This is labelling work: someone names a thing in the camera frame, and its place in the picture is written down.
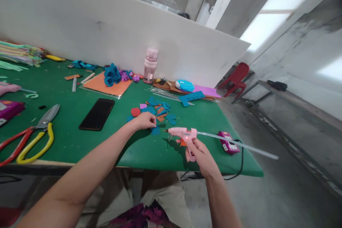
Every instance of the scissors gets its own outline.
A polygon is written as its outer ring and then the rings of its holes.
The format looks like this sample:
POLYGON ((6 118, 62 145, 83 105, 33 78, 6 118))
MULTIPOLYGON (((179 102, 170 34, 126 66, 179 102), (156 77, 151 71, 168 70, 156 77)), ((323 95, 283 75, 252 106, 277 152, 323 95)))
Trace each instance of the scissors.
POLYGON ((53 106, 51 109, 49 109, 44 114, 44 116, 41 118, 41 120, 39 121, 39 123, 36 126, 31 126, 27 129, 25 129, 24 131, 20 132, 19 134, 16 134, 15 136, 7 139, 6 141, 4 141, 3 143, 0 144, 0 151, 1 151, 5 146, 10 144, 11 142, 16 140, 17 138, 24 136, 21 139, 20 143, 18 144, 17 148, 11 154, 11 156, 7 160, 5 160, 4 162, 0 162, 0 167, 5 166, 8 163, 12 162, 17 156, 18 156, 17 163, 19 163, 19 164, 26 164, 26 163, 32 162, 32 161, 36 160, 37 158, 41 157, 50 148, 50 146, 52 145, 53 140, 54 140, 51 121, 53 120, 53 118, 58 113, 59 107, 60 107, 60 105, 56 104, 55 106, 53 106), (43 129, 43 132, 40 132, 36 136, 36 138, 34 138, 24 148, 24 150, 21 152, 22 148, 25 146, 26 142, 28 141, 28 139, 31 136, 31 134, 33 133, 33 131, 37 130, 37 129, 43 129), (47 144, 45 145, 45 147, 35 156, 33 156, 29 159, 24 159, 26 154, 30 151, 30 149, 45 135, 46 131, 49 134, 49 140, 48 140, 47 144))

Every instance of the hand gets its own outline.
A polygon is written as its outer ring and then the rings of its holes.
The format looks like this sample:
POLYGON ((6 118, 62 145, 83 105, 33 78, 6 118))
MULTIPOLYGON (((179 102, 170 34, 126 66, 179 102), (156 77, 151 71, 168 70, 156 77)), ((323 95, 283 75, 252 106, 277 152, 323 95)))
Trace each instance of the hand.
MULTIPOLYGON (((222 178, 221 172, 218 169, 213 156, 210 154, 208 148, 204 143, 202 143, 197 138, 193 138, 192 142, 187 142, 187 145, 195 155, 201 174, 204 176, 205 179, 222 178)), ((186 160, 189 162, 190 155, 187 148, 185 150, 185 157, 186 160)))
POLYGON ((143 112, 133 120, 129 121, 136 130, 156 127, 156 117, 150 112, 143 112))

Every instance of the yellow object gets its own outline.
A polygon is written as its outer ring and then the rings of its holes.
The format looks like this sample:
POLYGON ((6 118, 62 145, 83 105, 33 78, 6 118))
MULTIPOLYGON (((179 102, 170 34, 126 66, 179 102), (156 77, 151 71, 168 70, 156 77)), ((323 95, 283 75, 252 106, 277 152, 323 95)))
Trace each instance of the yellow object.
POLYGON ((47 141, 47 144, 44 146, 44 148, 36 155, 34 155, 32 158, 24 159, 26 154, 32 149, 32 147, 45 135, 45 132, 40 132, 36 138, 34 138, 19 154, 17 157, 17 163, 18 164, 27 164, 29 162, 32 162, 38 158, 40 158, 52 145, 54 140, 53 130, 52 130, 52 123, 47 124, 47 133, 49 135, 49 140, 47 141))
POLYGON ((53 55, 46 55, 46 57, 54 61, 65 61, 65 59, 53 55))

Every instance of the scissor blade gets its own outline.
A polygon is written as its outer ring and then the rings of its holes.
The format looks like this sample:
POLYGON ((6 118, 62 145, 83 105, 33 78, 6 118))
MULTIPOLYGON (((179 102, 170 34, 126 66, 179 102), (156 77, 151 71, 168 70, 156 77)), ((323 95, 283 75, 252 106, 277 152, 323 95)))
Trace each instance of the scissor blade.
POLYGON ((57 115, 59 111, 59 104, 56 104, 51 109, 49 109, 44 116, 39 120, 38 125, 36 125, 36 128, 45 128, 47 127, 47 124, 53 120, 53 118, 57 115))

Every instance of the pink water bottle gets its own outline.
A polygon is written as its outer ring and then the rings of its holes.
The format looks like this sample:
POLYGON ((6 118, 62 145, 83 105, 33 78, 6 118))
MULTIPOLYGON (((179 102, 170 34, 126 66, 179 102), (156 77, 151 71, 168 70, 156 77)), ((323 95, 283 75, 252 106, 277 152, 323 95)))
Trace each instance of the pink water bottle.
POLYGON ((147 55, 145 58, 145 68, 144 68, 144 82, 146 84, 153 83, 154 72, 157 68, 157 58, 158 58, 158 49, 149 47, 147 49, 147 55))

